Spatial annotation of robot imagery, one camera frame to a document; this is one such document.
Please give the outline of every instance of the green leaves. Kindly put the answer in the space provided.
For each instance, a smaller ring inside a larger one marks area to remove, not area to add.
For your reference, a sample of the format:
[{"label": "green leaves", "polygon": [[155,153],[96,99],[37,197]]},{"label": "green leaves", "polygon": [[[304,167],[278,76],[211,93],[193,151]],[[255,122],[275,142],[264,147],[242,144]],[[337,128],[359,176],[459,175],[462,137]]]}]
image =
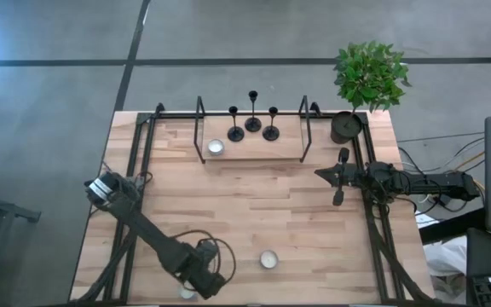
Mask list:
[{"label": "green leaves", "polygon": [[346,77],[350,80],[355,80],[357,78],[357,74],[355,73],[355,69],[351,66],[346,68]]},{"label": "green leaves", "polygon": [[334,83],[340,87],[338,95],[353,108],[367,104],[371,112],[379,107],[387,110],[398,105],[399,97],[405,94],[397,81],[412,86],[407,79],[408,67],[401,64],[404,53],[393,52],[392,47],[372,41],[350,43],[347,49],[338,51]]},{"label": "green leaves", "polygon": [[364,97],[366,98],[374,98],[376,96],[378,96],[378,91],[375,90],[375,89],[371,89],[371,88],[363,88],[363,89],[360,89],[359,90]]},{"label": "green leaves", "polygon": [[346,94],[346,99],[350,101],[352,100],[352,98],[354,98],[354,95],[355,95],[355,90],[351,90]]},{"label": "green leaves", "polygon": [[346,60],[348,58],[348,54],[344,49],[339,49],[338,53],[340,54],[340,60]]}]

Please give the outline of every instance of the black flower pot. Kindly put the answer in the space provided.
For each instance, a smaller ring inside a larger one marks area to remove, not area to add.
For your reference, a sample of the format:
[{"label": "black flower pot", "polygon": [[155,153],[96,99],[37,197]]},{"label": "black flower pot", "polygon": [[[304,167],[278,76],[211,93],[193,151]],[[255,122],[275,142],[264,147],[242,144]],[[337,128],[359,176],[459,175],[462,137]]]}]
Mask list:
[{"label": "black flower pot", "polygon": [[361,133],[362,122],[357,114],[342,111],[331,120],[331,139],[337,144],[344,144]]}]

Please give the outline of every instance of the wooden tabletop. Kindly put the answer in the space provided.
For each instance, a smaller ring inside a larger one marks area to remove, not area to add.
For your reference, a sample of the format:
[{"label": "wooden tabletop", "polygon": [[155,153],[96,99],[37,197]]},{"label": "wooden tabletop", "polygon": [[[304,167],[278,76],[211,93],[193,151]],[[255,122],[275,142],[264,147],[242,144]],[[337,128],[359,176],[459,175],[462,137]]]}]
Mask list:
[{"label": "wooden tabletop", "polygon": [[[107,142],[104,160],[121,174],[126,171],[136,114],[115,113]],[[315,169],[334,165],[342,147],[331,141],[329,123],[311,120],[312,145],[304,163],[298,159],[208,160],[203,165],[193,145],[194,120],[158,119],[149,164],[153,180],[146,187],[143,213],[167,235],[204,229],[225,240],[236,254],[237,271],[217,296],[186,301],[179,296],[178,282],[160,267],[155,251],[139,240],[129,304],[378,302],[361,192],[344,188],[344,203],[332,206],[334,188],[314,174]],[[377,160],[399,162],[389,113],[369,114],[369,123]],[[367,160],[366,150],[362,152]],[[137,170],[141,160],[142,146]],[[349,163],[354,163],[353,154]],[[397,256],[432,296],[413,208],[405,201],[390,206]],[[106,212],[99,211],[90,219],[72,298],[85,293],[107,264],[115,225]],[[180,239],[195,246],[200,238]],[[259,264],[265,250],[277,253],[276,268],[263,269]],[[231,269],[230,254],[222,248],[221,272],[228,277]],[[387,264],[385,274],[392,293]]]}]

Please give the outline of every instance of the wooden shelf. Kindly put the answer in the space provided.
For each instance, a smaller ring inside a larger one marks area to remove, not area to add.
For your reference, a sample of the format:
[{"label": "wooden shelf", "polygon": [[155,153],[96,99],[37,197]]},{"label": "wooden shelf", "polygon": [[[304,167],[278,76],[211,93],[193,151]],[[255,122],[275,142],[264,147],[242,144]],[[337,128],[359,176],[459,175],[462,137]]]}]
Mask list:
[{"label": "wooden shelf", "polygon": [[[264,127],[270,125],[270,116],[257,116],[263,123],[261,130],[250,132],[244,128],[250,116],[236,116],[236,125],[245,132],[244,139],[232,142],[227,132],[233,126],[232,117],[206,116],[204,118],[204,135],[202,137],[202,156],[206,160],[237,159],[300,159],[303,156],[303,135],[301,119],[295,115],[281,115],[274,118],[274,126],[280,130],[280,137],[272,142],[263,138]],[[208,143],[213,139],[223,142],[225,150],[221,155],[211,155]]]}]

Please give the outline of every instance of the potted plant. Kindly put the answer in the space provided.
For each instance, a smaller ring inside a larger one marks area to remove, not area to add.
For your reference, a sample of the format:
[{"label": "potted plant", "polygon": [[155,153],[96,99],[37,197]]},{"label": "potted plant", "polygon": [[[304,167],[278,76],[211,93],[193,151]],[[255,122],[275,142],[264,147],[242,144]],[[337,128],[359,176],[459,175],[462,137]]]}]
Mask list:
[{"label": "potted plant", "polygon": [[385,45],[372,41],[348,45],[340,49],[337,56],[338,95],[351,103],[352,112],[337,113],[331,122],[331,139],[344,144],[361,132],[361,120],[355,110],[368,105],[372,113],[379,107],[384,110],[399,104],[399,98],[405,93],[397,81],[411,86],[407,79],[408,67],[401,64],[403,52],[391,51],[393,44]]}]

